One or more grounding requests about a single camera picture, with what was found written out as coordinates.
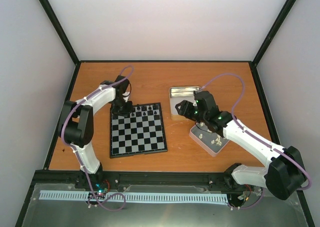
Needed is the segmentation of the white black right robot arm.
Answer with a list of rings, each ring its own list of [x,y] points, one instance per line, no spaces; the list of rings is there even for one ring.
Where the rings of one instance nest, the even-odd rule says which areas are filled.
[[[193,101],[182,100],[175,105],[178,115],[205,124],[210,132],[236,143],[263,165],[238,165],[231,172],[235,183],[268,189],[280,200],[287,200],[295,191],[311,187],[311,177],[297,148],[285,148],[268,141],[245,126],[234,114],[219,110],[208,91],[195,92],[193,96]]]

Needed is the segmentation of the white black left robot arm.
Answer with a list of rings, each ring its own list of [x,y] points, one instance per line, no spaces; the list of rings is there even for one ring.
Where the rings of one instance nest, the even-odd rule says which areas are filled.
[[[71,147],[86,182],[92,188],[103,185],[102,164],[94,152],[94,115],[105,105],[111,104],[115,116],[129,117],[133,103],[129,100],[131,83],[127,77],[119,75],[115,82],[103,81],[96,90],[77,101],[67,100],[62,107],[58,122],[58,135],[62,142]]]

